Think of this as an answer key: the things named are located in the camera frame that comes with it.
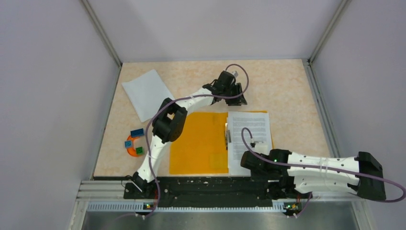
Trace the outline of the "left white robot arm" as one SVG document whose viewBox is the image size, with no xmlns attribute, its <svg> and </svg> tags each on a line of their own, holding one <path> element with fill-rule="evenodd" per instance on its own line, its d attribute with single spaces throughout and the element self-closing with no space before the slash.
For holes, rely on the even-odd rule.
<svg viewBox="0 0 406 230">
<path fill-rule="evenodd" d="M 221 100 L 225 100 L 229 106 L 246 104 L 243 95 L 246 90 L 247 87 L 242 87 L 237 82 L 236 71 L 223 70 L 217 79 L 205 84 L 195 93 L 176 100 L 165 99 L 147 125 L 152 127 L 152 138 L 148 141 L 147 156 L 132 176 L 135 192 L 142 198 L 153 194 L 152 183 L 156 180 L 161 159 L 171 143 L 181 136 L 188 115 Z"/>
</svg>

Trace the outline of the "orange plastic folder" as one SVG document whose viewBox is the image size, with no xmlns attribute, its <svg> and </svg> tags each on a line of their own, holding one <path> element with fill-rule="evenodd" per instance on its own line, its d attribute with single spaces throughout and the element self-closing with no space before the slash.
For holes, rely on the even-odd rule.
<svg viewBox="0 0 406 230">
<path fill-rule="evenodd" d="M 183 132 L 170 147 L 169 174 L 228 174 L 225 123 L 228 112 L 189 115 Z"/>
</svg>

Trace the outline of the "orange curved toy block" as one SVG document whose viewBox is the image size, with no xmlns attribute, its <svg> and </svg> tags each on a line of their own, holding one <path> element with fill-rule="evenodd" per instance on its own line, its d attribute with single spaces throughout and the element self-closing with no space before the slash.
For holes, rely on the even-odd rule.
<svg viewBox="0 0 406 230">
<path fill-rule="evenodd" d="M 128 153 L 130 156 L 132 156 L 132 157 L 140 157 L 140 156 L 143 155 L 143 154 L 142 154 L 142 155 L 136 155 L 136 152 L 135 152 L 135 148 L 137 148 L 137 147 L 143 147 L 140 139 L 141 139 L 141 137 L 131 138 L 130 135 L 128 136 L 127 140 L 131 140 L 131 141 L 133 142 L 133 147 L 132 147 L 132 148 L 129 148 L 129 149 L 126 149 L 126 150 L 127 150 L 127 153 Z"/>
</svg>

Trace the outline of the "printed paper stack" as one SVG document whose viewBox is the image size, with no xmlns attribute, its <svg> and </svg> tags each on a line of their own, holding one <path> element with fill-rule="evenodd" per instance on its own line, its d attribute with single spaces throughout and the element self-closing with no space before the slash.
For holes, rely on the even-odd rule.
<svg viewBox="0 0 406 230">
<path fill-rule="evenodd" d="M 249 176 L 250 171 L 240 166 L 243 153 L 251 148 L 257 153 L 268 155 L 273 148 L 269 114 L 266 111 L 228 112 L 227 122 L 228 174 Z"/>
</svg>

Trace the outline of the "dark blue toy block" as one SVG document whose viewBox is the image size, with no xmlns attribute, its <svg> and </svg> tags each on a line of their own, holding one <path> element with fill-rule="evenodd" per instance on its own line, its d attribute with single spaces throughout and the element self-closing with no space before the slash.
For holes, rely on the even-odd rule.
<svg viewBox="0 0 406 230">
<path fill-rule="evenodd" d="M 135 129 L 130 131 L 131 138 L 137 138 L 145 135 L 145 131 L 143 128 Z"/>
</svg>

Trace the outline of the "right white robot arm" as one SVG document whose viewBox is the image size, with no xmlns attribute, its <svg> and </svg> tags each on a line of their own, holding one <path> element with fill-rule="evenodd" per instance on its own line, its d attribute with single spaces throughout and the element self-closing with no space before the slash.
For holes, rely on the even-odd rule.
<svg viewBox="0 0 406 230">
<path fill-rule="evenodd" d="M 284 149 L 272 149 L 269 154 L 247 150 L 240 165 L 250 170 L 253 181 L 270 181 L 273 199 L 310 192 L 345 192 L 372 201 L 386 199 L 382 181 L 359 176 L 383 177 L 382 165 L 368 152 L 360 151 L 356 157 L 322 158 Z"/>
</svg>

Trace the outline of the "white paper sheet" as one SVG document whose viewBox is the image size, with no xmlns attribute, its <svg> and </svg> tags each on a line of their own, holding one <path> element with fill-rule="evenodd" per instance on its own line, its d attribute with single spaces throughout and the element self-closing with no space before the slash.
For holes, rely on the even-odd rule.
<svg viewBox="0 0 406 230">
<path fill-rule="evenodd" d="M 154 69 L 131 81 L 122 83 L 122 86 L 141 122 L 151 119 L 165 99 L 174 99 Z"/>
</svg>

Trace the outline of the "metal folder clip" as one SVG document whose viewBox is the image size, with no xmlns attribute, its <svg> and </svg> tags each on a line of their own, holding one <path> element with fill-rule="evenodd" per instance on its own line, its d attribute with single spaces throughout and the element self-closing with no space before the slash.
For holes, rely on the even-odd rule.
<svg viewBox="0 0 406 230">
<path fill-rule="evenodd" d="M 228 122 L 225 123 L 225 145 L 226 145 L 226 150 L 228 150 L 228 144 L 229 144 L 229 129 L 228 129 Z"/>
</svg>

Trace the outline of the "light blue toy cube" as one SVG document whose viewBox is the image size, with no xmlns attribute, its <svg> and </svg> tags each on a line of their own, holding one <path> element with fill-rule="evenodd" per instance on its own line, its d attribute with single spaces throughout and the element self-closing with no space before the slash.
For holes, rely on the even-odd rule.
<svg viewBox="0 0 406 230">
<path fill-rule="evenodd" d="M 125 147 L 126 149 L 132 148 L 132 147 L 133 147 L 133 142 L 132 142 L 131 140 L 126 140 L 126 141 L 124 142 L 124 147 Z"/>
</svg>

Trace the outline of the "green toy cube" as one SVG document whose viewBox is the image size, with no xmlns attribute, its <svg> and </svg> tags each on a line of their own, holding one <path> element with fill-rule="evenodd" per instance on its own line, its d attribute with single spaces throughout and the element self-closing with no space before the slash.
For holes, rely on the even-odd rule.
<svg viewBox="0 0 406 230">
<path fill-rule="evenodd" d="M 136 155 L 142 155 L 142 154 L 144 154 L 144 148 L 137 147 L 137 148 L 135 148 L 135 152 L 136 152 Z"/>
</svg>

